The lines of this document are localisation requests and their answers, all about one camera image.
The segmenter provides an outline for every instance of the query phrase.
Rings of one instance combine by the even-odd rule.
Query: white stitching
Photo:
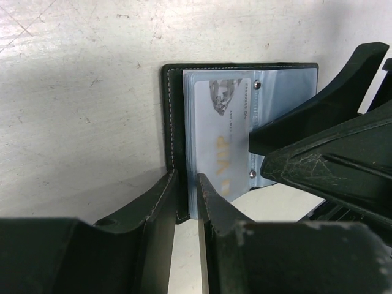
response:
[[[167,86],[168,86],[168,96],[169,96],[170,147],[171,147],[171,166],[172,166],[172,169],[174,169],[174,146],[173,146],[173,122],[172,122],[172,95],[171,95],[171,90],[170,90],[170,78],[169,78],[170,71],[171,70],[207,70],[207,69],[239,69],[239,70],[242,70],[242,69],[265,69],[267,67],[272,67],[272,68],[300,67],[300,68],[303,68],[303,66],[233,66],[233,67],[204,67],[204,68],[194,67],[191,69],[174,68],[174,69],[167,70]],[[176,211],[176,216],[177,216],[178,221],[182,221],[183,219],[188,218],[188,216],[184,216],[182,218],[179,218],[178,211]]]

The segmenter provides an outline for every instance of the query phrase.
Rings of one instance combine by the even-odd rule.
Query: white surface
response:
[[[0,0],[0,216],[94,222],[149,188],[164,170],[164,63],[318,62],[321,89],[358,44],[392,43],[391,9],[389,0]],[[259,220],[294,219],[317,202],[282,186],[254,193],[236,204]],[[197,242],[195,222],[176,228],[169,293],[201,292]]]

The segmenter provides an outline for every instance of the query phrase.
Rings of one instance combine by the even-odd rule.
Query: metal rivet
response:
[[[262,87],[262,83],[260,81],[255,81],[255,83],[253,84],[253,88],[255,88],[256,90],[260,89]]]
[[[254,179],[256,177],[256,172],[254,170],[251,170],[251,172],[249,172],[249,176],[251,177],[251,179]]]

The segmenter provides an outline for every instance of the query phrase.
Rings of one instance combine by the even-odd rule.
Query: card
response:
[[[198,81],[194,99],[197,173],[232,201],[249,190],[251,79]]]

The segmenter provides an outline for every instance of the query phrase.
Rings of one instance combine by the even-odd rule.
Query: wallet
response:
[[[191,186],[196,169],[188,166],[190,165],[190,161],[189,158],[187,159],[187,151],[189,155],[190,145],[188,121],[190,99],[189,85],[185,87],[184,83],[189,84],[189,82],[186,82],[187,80],[190,82],[195,79],[199,81],[203,79],[199,76],[207,76],[207,80],[209,80],[210,83],[209,87],[214,91],[217,91],[216,89],[219,89],[219,87],[222,88],[222,85],[227,89],[228,82],[231,82],[231,85],[228,87],[230,89],[237,86],[237,83],[240,84],[241,81],[244,81],[242,78],[236,80],[222,80],[220,77],[231,77],[234,72],[242,73],[243,77],[248,77],[248,80],[251,81],[252,85],[252,94],[250,94],[252,103],[249,102],[249,107],[255,105],[255,102],[258,102],[258,106],[256,107],[256,109],[258,109],[258,114],[256,114],[257,110],[255,109],[250,109],[249,113],[255,113],[253,116],[257,118],[262,114],[262,119],[257,119],[256,124],[254,123],[254,117],[249,118],[251,124],[250,130],[254,130],[257,127],[261,127],[284,115],[315,95],[318,69],[319,67],[315,63],[166,64],[161,68],[160,77],[165,134],[165,161],[167,170],[176,169],[178,170],[179,176],[176,214],[177,224],[188,220],[190,218],[190,212],[192,218],[197,218],[196,199],[195,195],[192,193],[193,187]],[[185,79],[184,73],[187,73],[191,78]],[[221,101],[206,101],[205,104],[211,104],[215,107],[217,117],[223,115],[225,111],[224,107],[227,107],[226,105],[224,107],[221,106]],[[249,164],[257,165],[254,170],[257,170],[257,168],[261,166],[263,160],[262,156],[249,154],[249,157],[246,157],[249,158]],[[268,186],[273,183],[261,177],[253,180],[246,180],[246,182],[244,187],[248,190]]]

